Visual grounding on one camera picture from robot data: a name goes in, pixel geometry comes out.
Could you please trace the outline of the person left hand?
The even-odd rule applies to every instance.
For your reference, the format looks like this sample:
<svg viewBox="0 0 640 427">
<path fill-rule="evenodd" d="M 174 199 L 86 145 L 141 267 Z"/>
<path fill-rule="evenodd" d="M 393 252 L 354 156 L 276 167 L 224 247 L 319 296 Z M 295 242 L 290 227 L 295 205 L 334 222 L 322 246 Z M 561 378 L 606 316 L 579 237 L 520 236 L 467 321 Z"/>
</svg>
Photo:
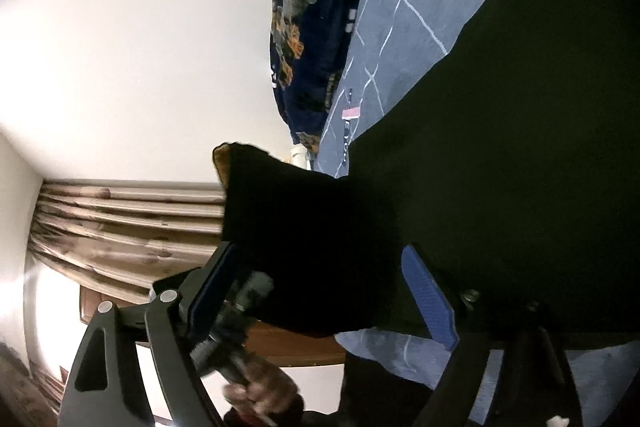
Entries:
<svg viewBox="0 0 640 427">
<path fill-rule="evenodd" d="M 298 387 L 279 366 L 251 353 L 244 359 L 244 376 L 248 384 L 226 384 L 224 399 L 231 409 L 224 415 L 227 426 L 300 426 L 304 400 Z"/>
</svg>

